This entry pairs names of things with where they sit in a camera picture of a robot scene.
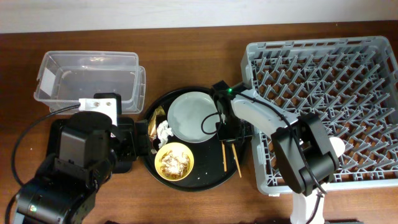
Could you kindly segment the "wooden chopstick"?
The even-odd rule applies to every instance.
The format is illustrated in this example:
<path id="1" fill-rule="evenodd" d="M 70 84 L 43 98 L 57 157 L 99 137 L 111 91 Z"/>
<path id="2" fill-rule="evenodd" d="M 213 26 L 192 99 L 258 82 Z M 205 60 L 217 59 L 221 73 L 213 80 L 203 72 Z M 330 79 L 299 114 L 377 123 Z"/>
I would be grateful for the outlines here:
<path id="1" fill-rule="evenodd" d="M 226 149 L 225 149 L 225 144 L 223 141 L 221 142 L 221 148 L 222 148 L 222 155 L 223 155 L 223 170 L 224 170 L 224 172 L 227 172 Z"/>
<path id="2" fill-rule="evenodd" d="M 233 156 L 234 156 L 234 160 L 235 160 L 235 163 L 236 163 L 236 167 L 237 167 L 237 171 L 238 171 L 239 177 L 242 178 L 241 169 L 240 169 L 240 165 L 239 165 L 239 159 L 238 159 L 238 155 L 237 155 L 237 152 L 236 152 L 236 147 L 235 147 L 234 144 L 232 144 L 231 148 L 233 150 Z"/>

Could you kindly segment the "food scraps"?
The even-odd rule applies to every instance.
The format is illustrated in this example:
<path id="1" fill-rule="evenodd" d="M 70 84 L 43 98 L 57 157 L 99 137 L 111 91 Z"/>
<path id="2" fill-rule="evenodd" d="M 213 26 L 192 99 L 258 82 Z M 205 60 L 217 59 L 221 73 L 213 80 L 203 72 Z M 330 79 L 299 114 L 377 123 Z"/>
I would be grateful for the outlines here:
<path id="1" fill-rule="evenodd" d="M 188 171 L 190 158 L 184 152 L 169 151 L 160 160 L 162 173 L 171 179 L 182 178 Z"/>

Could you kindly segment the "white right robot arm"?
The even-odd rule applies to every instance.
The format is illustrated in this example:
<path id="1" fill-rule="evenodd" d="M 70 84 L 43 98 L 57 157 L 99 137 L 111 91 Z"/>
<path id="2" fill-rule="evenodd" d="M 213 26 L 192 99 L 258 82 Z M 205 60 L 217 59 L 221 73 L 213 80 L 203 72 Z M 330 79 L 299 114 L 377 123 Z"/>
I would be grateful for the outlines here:
<path id="1" fill-rule="evenodd" d="M 293 191 L 290 222 L 324 223 L 324 187 L 340 166 L 343 140 L 327 134 L 319 115 L 283 110 L 244 83 L 230 87 L 220 81 L 211 87 L 210 96 L 220 117 L 220 141 L 232 145 L 245 139 L 245 123 L 271 139 L 279 172 Z"/>

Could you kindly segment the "white tissue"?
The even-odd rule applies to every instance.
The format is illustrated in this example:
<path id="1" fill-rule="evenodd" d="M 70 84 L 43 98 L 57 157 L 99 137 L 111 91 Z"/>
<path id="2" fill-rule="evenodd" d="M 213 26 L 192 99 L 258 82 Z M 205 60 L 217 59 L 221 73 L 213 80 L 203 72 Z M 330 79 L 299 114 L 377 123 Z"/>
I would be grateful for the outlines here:
<path id="1" fill-rule="evenodd" d="M 169 127 L 167 120 L 161 122 L 157 127 L 157 138 L 160 141 L 159 149 L 166 145 L 169 141 L 169 137 L 173 137 L 172 128 Z"/>

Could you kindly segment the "light blue cup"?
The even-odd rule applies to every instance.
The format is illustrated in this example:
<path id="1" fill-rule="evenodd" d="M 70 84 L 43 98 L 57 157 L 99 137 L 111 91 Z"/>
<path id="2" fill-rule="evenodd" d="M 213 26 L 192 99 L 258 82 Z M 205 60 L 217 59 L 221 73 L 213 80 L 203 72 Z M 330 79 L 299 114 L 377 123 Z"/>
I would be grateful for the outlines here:
<path id="1" fill-rule="evenodd" d="M 337 157 L 340 157 L 345 152 L 345 144 L 342 139 L 338 137 L 329 137 L 333 150 Z"/>

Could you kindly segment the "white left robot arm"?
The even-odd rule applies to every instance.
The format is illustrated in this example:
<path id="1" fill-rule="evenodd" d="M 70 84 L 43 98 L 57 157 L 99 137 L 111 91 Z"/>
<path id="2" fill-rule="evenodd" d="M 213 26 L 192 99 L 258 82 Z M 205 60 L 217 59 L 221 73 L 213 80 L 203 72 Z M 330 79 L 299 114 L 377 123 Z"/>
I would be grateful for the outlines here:
<path id="1" fill-rule="evenodd" d="M 34 177 L 10 200 L 6 223 L 82 223 L 100 187 L 149 154 L 148 122 L 123 117 L 119 94 L 80 98 L 59 112 L 72 109 L 77 112 L 50 135 Z"/>

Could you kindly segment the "gold foil wrapper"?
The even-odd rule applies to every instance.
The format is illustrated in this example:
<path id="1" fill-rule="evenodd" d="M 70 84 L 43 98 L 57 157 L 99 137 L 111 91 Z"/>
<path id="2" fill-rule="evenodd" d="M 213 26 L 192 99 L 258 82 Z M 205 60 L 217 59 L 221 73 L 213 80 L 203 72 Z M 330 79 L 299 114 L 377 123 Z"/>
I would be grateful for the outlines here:
<path id="1" fill-rule="evenodd" d="M 148 137 L 152 145 L 157 139 L 157 127 L 164 120 L 166 120 L 166 113 L 162 106 L 158 106 L 150 116 L 148 125 Z"/>

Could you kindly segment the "grey plate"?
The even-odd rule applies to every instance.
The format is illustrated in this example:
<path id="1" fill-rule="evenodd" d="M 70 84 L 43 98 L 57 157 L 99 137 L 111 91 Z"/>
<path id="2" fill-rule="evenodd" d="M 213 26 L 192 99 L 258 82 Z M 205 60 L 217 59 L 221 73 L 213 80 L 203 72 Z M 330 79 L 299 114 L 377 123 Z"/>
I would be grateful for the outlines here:
<path id="1" fill-rule="evenodd" d="M 220 121 L 216 113 L 214 101 L 207 93 L 191 91 L 178 96 L 170 105 L 167 121 L 173 134 L 189 143 L 200 143 L 215 135 L 217 123 Z"/>

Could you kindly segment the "yellow bowl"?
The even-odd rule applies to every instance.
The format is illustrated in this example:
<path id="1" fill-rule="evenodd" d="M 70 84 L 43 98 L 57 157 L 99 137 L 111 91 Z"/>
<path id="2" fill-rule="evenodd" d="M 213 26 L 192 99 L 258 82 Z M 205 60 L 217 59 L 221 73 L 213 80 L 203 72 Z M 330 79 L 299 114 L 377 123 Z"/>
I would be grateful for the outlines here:
<path id="1" fill-rule="evenodd" d="M 161 171 L 161 162 L 160 162 L 160 160 L 163 157 L 163 155 L 168 153 L 169 151 L 184 152 L 190 158 L 190 165 L 189 165 L 188 171 L 186 172 L 186 174 L 182 178 L 171 179 L 171 178 L 166 177 Z M 191 171 L 193 170 L 193 166 L 194 166 L 195 160 L 194 160 L 194 156 L 193 156 L 192 151 L 186 145 L 184 145 L 182 143 L 179 143 L 179 142 L 171 142 L 171 143 L 168 143 L 168 144 L 164 145 L 161 149 L 158 150 L 158 152 L 157 152 L 157 154 L 155 156 L 154 162 L 155 162 L 156 172 L 161 176 L 161 178 L 163 178 L 165 180 L 168 180 L 168 181 L 171 181 L 171 182 L 176 182 L 176 181 L 180 181 L 180 180 L 186 178 L 191 173 Z"/>

